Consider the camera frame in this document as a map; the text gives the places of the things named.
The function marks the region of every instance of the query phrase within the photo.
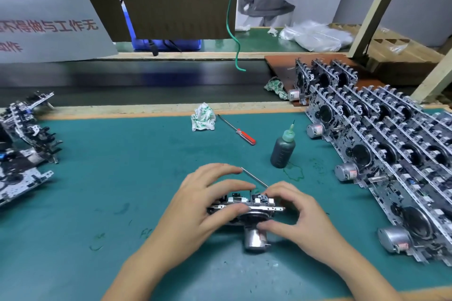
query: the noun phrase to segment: blue container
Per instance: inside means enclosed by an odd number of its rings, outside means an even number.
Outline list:
[[[130,21],[129,13],[124,4],[122,5],[124,16],[126,17],[127,27],[129,28],[130,37],[132,38],[132,46],[135,50],[150,51],[149,40],[137,40],[135,31]],[[159,51],[178,51],[174,45],[168,40],[152,40]],[[201,49],[201,40],[173,40],[174,44],[182,51],[195,51]]]

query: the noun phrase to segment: metal frame assembly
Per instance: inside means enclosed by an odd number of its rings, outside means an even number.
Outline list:
[[[35,113],[43,105],[53,109],[48,99],[53,93],[36,92],[26,101],[9,105],[0,114],[0,206],[47,181],[51,170],[40,173],[36,168],[44,161],[58,163],[55,141],[49,127],[37,125]]]
[[[213,214],[227,205],[234,203],[244,203],[250,208],[245,214],[234,218],[227,225],[243,226],[245,230],[244,245],[246,250],[250,251],[265,251],[270,244],[267,242],[267,233],[263,230],[258,230],[256,225],[259,222],[264,222],[273,218],[276,212],[282,212],[284,207],[277,207],[274,199],[269,198],[263,194],[253,194],[247,199],[240,195],[240,193],[232,193],[232,196],[225,195],[217,203],[207,208],[209,214]]]
[[[297,60],[296,70],[308,136],[333,145],[344,161],[336,177],[368,188],[392,223],[377,230],[383,247],[452,266],[452,114],[428,115],[389,86],[359,90],[336,60]]]

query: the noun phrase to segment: sign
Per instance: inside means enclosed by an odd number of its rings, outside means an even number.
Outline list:
[[[0,0],[0,63],[117,54],[89,0]]]

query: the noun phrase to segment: red screwdriver handle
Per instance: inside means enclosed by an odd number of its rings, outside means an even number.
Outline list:
[[[239,134],[239,136],[241,138],[245,139],[249,144],[251,144],[251,145],[255,145],[256,144],[256,140],[254,138],[252,138],[249,134],[246,134],[245,132],[243,132],[239,128],[237,129],[237,133]]]

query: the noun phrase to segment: oil bottle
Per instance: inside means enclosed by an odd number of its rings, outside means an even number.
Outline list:
[[[293,149],[295,149],[295,132],[293,132],[293,124],[284,131],[284,134],[276,140],[273,148],[270,163],[277,168],[284,168],[289,162]]]

